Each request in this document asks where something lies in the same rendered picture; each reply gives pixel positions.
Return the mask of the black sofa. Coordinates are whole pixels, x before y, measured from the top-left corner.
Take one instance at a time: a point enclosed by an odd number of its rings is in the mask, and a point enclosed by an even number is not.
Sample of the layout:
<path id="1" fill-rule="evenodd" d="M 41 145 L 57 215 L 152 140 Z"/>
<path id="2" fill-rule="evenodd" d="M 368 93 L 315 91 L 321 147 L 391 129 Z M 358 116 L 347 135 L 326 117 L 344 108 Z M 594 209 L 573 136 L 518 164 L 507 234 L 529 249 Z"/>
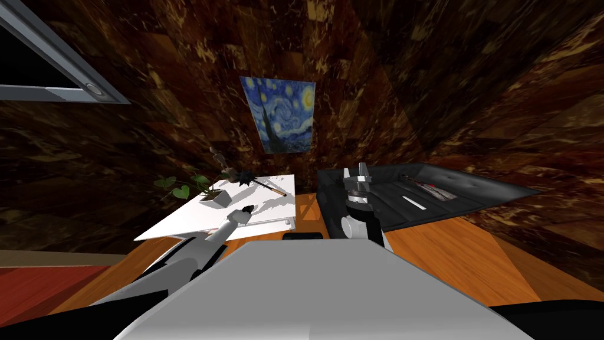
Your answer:
<path id="1" fill-rule="evenodd" d="M 426 163 L 373 166 L 369 203 L 383 232 L 467 215 L 538 190 Z"/>

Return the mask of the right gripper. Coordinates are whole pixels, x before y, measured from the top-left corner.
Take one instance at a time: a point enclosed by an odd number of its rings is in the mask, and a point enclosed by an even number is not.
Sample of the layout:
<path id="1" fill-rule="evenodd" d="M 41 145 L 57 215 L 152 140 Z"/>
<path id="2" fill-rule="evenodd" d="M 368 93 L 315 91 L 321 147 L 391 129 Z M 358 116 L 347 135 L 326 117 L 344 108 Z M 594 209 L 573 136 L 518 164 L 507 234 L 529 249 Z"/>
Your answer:
<path id="1" fill-rule="evenodd" d="M 345 190 L 350 195 L 365 195 L 370 192 L 372 177 L 364 162 L 359 163 L 359 176 L 351 176 L 348 168 L 343 170 L 343 183 Z"/>

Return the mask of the white table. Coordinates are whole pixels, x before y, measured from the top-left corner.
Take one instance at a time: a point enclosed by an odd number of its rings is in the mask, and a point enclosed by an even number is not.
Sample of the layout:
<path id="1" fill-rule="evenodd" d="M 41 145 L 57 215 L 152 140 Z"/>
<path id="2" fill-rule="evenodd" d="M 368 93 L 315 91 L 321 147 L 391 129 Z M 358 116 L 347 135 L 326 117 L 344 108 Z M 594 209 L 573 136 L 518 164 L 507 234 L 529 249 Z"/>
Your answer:
<path id="1" fill-rule="evenodd" d="M 259 177 L 258 181 L 286 193 L 286 196 L 281 196 L 255 183 L 251 183 L 250 186 L 239 186 L 221 180 L 216 182 L 214 188 L 223 190 L 229 195 L 231 198 L 229 205 L 224 208 L 213 207 L 210 203 L 202 201 L 202 195 L 197 195 L 135 240 L 159 237 L 185 238 L 194 232 L 209 233 L 219 228 L 231 211 L 241 210 L 248 205 L 254 206 L 249 222 L 246 225 L 238 225 L 227 238 L 228 241 L 294 230 L 296 228 L 294 175 L 264 176 Z"/>

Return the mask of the brown and black stick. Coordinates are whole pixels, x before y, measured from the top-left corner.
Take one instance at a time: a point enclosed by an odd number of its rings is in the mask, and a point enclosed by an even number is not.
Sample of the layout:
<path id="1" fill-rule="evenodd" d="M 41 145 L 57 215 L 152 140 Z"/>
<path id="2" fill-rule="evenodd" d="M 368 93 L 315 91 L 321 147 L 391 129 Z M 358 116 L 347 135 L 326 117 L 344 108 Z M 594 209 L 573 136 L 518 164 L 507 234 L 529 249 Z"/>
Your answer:
<path id="1" fill-rule="evenodd" d="M 285 192 L 282 192 L 282 191 L 280 191 L 280 190 L 278 190 L 276 188 L 273 188 L 273 187 L 271 187 L 271 186 L 269 186 L 267 184 L 263 184 L 260 181 L 257 181 L 256 179 L 253 179 L 252 182 L 254 182 L 255 184 L 260 185 L 260 186 L 262 186 L 264 188 L 267 188 L 270 191 L 275 192 L 275 193 L 281 195 L 282 197 L 286 197 L 287 196 L 287 194 Z"/>

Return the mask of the grey framed window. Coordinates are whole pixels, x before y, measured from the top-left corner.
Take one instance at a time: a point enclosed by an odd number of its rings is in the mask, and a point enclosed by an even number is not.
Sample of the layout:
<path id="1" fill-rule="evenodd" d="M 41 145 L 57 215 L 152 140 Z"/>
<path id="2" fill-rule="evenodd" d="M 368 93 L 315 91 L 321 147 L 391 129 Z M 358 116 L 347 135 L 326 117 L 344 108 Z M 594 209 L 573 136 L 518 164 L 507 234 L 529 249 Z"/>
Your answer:
<path id="1" fill-rule="evenodd" d="M 0 101 L 130 102 L 21 0 L 0 0 Z"/>

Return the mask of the blue starry night painting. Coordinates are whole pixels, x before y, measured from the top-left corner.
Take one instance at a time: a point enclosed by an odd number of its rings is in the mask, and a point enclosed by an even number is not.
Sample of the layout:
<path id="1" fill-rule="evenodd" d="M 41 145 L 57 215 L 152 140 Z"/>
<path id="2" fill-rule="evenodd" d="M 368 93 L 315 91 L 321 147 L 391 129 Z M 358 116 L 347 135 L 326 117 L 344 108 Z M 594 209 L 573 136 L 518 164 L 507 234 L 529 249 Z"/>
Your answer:
<path id="1" fill-rule="evenodd" d="M 258 77 L 239 79 L 264 151 L 309 152 L 316 83 Z"/>

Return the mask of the green plant in white pot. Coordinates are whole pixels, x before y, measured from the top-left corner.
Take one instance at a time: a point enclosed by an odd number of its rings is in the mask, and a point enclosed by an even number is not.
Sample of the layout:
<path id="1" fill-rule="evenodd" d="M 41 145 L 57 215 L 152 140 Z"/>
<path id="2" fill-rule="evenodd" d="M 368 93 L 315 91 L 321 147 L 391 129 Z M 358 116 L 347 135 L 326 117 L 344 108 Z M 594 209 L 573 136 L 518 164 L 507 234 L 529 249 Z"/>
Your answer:
<path id="1" fill-rule="evenodd" d="M 201 196 L 202 201 L 209 201 L 216 198 L 221 192 L 220 189 L 214 188 L 215 181 L 225 178 L 226 175 L 218 175 L 210 180 L 204 175 L 194 174 L 189 180 L 185 181 L 178 180 L 175 176 L 170 176 L 154 180 L 153 185 L 168 191 L 162 200 L 168 196 L 173 196 L 180 200 L 188 200 L 194 196 Z"/>

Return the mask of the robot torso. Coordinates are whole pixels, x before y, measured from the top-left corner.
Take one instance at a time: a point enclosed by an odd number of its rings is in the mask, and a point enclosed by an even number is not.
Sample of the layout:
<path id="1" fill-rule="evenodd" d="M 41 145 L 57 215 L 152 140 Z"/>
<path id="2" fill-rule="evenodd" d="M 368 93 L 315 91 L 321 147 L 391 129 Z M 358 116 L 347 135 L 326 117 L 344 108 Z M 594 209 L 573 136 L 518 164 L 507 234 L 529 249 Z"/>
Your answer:
<path id="1" fill-rule="evenodd" d="M 533 340 L 366 239 L 249 242 L 115 340 Z"/>

